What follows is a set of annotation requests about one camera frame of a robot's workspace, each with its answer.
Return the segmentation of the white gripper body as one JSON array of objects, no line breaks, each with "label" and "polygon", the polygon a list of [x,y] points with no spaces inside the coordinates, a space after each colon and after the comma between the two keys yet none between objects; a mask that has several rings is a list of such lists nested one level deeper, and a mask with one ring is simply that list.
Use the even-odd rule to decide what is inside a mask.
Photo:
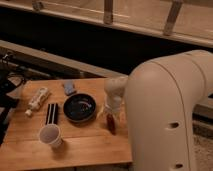
[{"label": "white gripper body", "polygon": [[117,120],[120,119],[120,111],[122,106],[122,98],[119,96],[107,96],[103,105],[97,113],[97,116],[104,116],[105,114],[112,114]]}]

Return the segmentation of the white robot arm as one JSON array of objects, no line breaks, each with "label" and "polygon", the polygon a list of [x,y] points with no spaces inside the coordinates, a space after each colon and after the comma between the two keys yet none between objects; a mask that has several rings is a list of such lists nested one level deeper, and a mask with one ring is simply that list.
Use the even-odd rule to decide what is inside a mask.
[{"label": "white robot arm", "polygon": [[213,53],[148,60],[104,82],[105,111],[125,107],[134,171],[197,171],[192,114],[213,93]]}]

